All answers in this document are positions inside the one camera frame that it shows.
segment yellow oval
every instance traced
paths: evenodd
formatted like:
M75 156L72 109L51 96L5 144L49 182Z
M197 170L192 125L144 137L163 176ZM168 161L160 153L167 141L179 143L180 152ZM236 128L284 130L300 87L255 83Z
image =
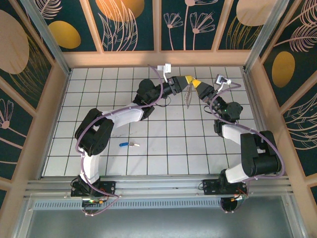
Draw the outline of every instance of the yellow oval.
M78 31L65 21L54 21L49 25L49 29L59 46L73 49L81 43Z
M135 18L140 16L144 9L144 0L96 0L96 4L107 18L120 22L129 21L129 9Z
M21 73L29 61L29 42L20 23L0 10L0 68L11 74Z
M295 59L292 54L287 51L280 52L273 62L273 83L279 88L286 86L293 77L294 70Z
M246 26L261 26L273 10L276 0L239 0L237 18Z

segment wall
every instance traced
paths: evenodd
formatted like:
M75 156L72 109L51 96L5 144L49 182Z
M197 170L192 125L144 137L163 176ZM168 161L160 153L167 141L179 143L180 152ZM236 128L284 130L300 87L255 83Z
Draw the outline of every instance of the wall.
M36 178L66 75L14 0L0 3L0 237Z
M317 236L317 1L295 0L252 78L312 236Z
M276 0L42 2L69 66L92 67L242 65Z

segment vented metal plate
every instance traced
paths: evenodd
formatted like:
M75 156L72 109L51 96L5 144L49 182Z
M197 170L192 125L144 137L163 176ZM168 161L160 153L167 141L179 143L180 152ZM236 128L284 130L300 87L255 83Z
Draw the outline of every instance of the vented metal plate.
M89 209L100 209L109 205L112 200L104 204L91 205ZM171 198L171 199L121 199L110 209L153 209L153 208L204 208L218 207L220 198ZM82 209L81 200L37 200L34 210L78 210Z

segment white grid floor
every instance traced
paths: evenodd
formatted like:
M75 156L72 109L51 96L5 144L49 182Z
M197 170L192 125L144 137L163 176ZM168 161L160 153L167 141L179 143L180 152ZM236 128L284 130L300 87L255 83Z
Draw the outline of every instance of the white grid floor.
M239 122L256 128L239 67L173 67L171 76L192 75L213 85L217 74L242 84L240 91L222 97L226 102L239 102L244 108ZM144 78L159 84L147 67L74 69L42 175L78 175L80 156L73 135L87 112L93 107L109 111L128 105ZM218 174L239 163L240 146L214 133L213 117L204 112L205 104L197 94L193 93L189 109L183 97L184 92L171 95L169 106L156 106L148 119L115 129L101 155L100 175ZM119 147L128 141L140 147Z

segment orange circle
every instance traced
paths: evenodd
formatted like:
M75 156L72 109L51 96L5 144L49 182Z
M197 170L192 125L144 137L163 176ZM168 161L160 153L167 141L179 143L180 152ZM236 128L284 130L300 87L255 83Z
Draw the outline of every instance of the orange circle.
M144 9L144 0L96 0L100 11L113 21L129 21L129 10L137 18Z

